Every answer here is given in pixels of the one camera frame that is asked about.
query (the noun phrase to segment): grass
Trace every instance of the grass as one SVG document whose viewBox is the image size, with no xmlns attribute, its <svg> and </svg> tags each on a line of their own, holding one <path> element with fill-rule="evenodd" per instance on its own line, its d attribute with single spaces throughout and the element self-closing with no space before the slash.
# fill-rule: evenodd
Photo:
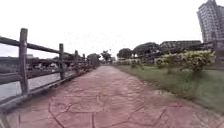
<svg viewBox="0 0 224 128">
<path fill-rule="evenodd" d="M 187 70 L 180 72 L 175 69 L 172 74 L 167 74 L 167 69 L 149 66 L 145 66 L 144 70 L 132 69 L 130 66 L 117 66 L 117 68 L 179 97 L 224 114 L 223 71 L 206 70 L 200 78 L 195 79 Z"/>
</svg>

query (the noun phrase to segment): stone pattern pavement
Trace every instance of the stone pattern pavement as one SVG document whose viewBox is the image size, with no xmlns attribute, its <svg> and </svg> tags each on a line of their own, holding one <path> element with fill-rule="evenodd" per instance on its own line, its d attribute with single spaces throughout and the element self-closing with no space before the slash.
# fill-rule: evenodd
<svg viewBox="0 0 224 128">
<path fill-rule="evenodd" d="M 114 67 L 74 79 L 7 116 L 12 128 L 224 128 L 224 118 Z"/>
</svg>

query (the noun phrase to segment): river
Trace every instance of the river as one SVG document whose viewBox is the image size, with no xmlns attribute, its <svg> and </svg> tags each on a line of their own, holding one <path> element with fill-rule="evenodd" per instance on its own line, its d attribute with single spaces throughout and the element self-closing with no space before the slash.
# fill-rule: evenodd
<svg viewBox="0 0 224 128">
<path fill-rule="evenodd" d="M 74 73 L 75 73 L 74 71 L 69 71 L 65 73 L 65 76 L 68 77 L 70 75 L 73 75 Z M 31 90 L 52 83 L 57 80 L 60 80 L 59 73 L 29 79 L 28 85 L 29 89 Z M 4 100 L 8 97 L 15 96 L 20 93 L 21 89 L 19 81 L 0 85 L 0 100 Z"/>
</svg>

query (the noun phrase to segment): residential building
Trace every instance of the residential building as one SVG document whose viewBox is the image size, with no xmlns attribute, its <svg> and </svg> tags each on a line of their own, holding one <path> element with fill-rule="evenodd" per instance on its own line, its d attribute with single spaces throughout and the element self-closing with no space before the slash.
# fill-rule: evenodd
<svg viewBox="0 0 224 128">
<path fill-rule="evenodd" d="M 224 7 L 215 0 L 208 0 L 197 12 L 202 31 L 203 42 L 212 42 L 214 38 L 224 38 Z"/>
</svg>

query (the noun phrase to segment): wooden fence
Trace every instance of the wooden fence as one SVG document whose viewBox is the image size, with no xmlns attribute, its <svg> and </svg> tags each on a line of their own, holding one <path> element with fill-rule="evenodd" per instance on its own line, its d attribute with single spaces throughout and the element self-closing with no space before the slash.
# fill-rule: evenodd
<svg viewBox="0 0 224 128">
<path fill-rule="evenodd" d="M 59 50 L 54 50 L 54 49 L 46 48 L 43 46 L 38 46 L 35 44 L 27 43 L 27 35 L 28 35 L 28 30 L 22 28 L 20 31 L 19 41 L 0 37 L 0 44 L 16 46 L 19 48 L 19 57 L 18 58 L 5 60 L 5 61 L 12 61 L 12 63 L 17 63 L 18 64 L 18 72 L 9 73 L 9 74 L 0 74 L 0 86 L 3 84 L 19 81 L 20 88 L 21 88 L 20 95 L 12 96 L 3 101 L 0 101 L 0 104 L 8 102 L 8 101 L 14 99 L 15 97 L 29 95 L 33 91 L 36 91 L 38 89 L 41 89 L 42 87 L 49 85 L 49 84 L 43 85 L 41 87 L 38 87 L 37 89 L 30 90 L 29 85 L 28 85 L 28 80 L 31 78 L 60 73 L 60 80 L 57 80 L 57 81 L 51 83 L 51 84 L 54 84 L 54 83 L 58 83 L 58 82 L 62 82 L 62 81 L 74 78 L 75 76 L 79 76 L 80 74 L 83 74 L 83 73 L 89 71 L 93 67 L 91 65 L 91 62 L 85 58 L 85 55 L 83 55 L 83 57 L 79 57 L 78 51 L 75 51 L 75 54 L 66 53 L 66 52 L 64 52 L 63 44 L 59 44 Z M 39 51 L 44 51 L 44 52 L 49 52 L 49 53 L 56 53 L 59 55 L 59 58 L 58 59 L 27 59 L 27 49 L 39 50 Z M 74 60 L 65 59 L 66 55 L 73 56 Z M 52 70 L 28 71 L 27 63 L 34 62 L 34 61 L 57 63 L 59 65 L 59 68 L 57 68 L 53 71 Z M 66 63 L 69 63 L 70 65 L 73 65 L 73 66 L 66 68 L 66 66 L 65 66 Z M 74 74 L 66 77 L 65 73 L 67 71 L 74 71 Z"/>
</svg>

